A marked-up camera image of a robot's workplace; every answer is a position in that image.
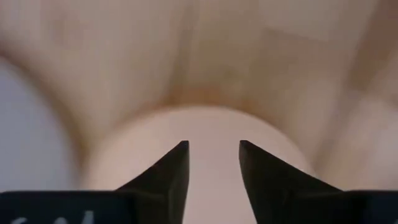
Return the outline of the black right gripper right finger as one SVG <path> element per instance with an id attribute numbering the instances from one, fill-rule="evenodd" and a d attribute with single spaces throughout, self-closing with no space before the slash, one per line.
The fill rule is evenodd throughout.
<path id="1" fill-rule="evenodd" d="M 258 223 L 283 223 L 297 196 L 340 191 L 247 140 L 239 142 L 239 164 Z"/>

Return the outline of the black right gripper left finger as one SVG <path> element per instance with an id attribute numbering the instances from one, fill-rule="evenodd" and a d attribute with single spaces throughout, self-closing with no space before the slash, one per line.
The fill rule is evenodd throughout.
<path id="1" fill-rule="evenodd" d="M 134 196 L 138 223 L 182 224 L 190 178 L 189 142 L 181 141 L 117 190 Z"/>

